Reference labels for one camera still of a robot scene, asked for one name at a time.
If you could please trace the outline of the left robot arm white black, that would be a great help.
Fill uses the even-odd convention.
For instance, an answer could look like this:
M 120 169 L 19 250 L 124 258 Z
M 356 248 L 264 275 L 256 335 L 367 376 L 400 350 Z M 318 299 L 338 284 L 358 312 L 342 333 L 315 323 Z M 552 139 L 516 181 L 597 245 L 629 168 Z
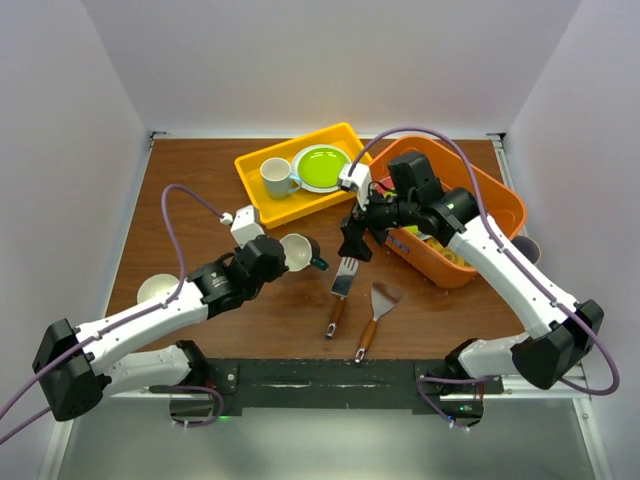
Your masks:
M 45 331 L 33 370 L 54 418 L 75 419 L 109 396 L 146 386 L 203 389 L 208 364 L 191 341 L 151 352 L 144 346 L 254 299 L 287 271 L 281 243 L 266 235 L 205 264 L 175 288 L 110 317 Z

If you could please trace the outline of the white cup green handle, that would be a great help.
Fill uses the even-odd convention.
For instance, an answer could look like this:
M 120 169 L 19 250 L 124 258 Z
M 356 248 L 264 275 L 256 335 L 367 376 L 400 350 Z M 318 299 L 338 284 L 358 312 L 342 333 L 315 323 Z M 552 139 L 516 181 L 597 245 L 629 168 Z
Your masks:
M 293 273 L 310 266 L 321 271 L 329 268 L 328 262 L 321 256 L 318 242 L 311 237 L 290 233 L 280 239 L 280 244 L 284 249 L 285 265 Z

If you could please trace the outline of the red and teal plate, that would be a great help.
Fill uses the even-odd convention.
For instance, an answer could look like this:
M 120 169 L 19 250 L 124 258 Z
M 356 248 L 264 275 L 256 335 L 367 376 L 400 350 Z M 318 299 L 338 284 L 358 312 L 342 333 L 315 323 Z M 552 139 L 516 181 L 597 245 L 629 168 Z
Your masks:
M 390 176 L 386 176 L 376 183 L 376 189 L 383 195 L 387 193 L 395 193 L 395 187 Z

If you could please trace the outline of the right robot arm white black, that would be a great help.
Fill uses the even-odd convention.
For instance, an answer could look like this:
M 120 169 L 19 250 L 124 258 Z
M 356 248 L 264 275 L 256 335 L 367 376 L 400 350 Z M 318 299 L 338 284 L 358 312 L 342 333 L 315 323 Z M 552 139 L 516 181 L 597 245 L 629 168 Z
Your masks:
M 402 154 L 388 169 L 395 190 L 389 197 L 375 189 L 368 166 L 341 170 L 337 185 L 356 193 L 357 202 L 341 224 L 340 255 L 370 261 L 366 232 L 384 243 L 392 228 L 417 227 L 471 264 L 525 329 L 518 336 L 463 343 L 447 358 L 448 386 L 466 393 L 482 377 L 518 373 L 540 389 L 551 388 L 591 350 L 603 309 L 593 300 L 578 302 L 546 278 L 479 211 L 468 190 L 444 190 L 424 154 Z

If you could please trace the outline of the yellow patterned plate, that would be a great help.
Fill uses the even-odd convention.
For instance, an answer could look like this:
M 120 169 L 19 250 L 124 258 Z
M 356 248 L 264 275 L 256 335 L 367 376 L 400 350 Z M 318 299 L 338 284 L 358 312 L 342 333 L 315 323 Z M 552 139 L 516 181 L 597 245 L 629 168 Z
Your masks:
M 455 254 L 450 248 L 443 246 L 435 238 L 428 237 L 425 243 L 449 262 L 458 266 L 470 267 L 470 264 L 464 258 Z

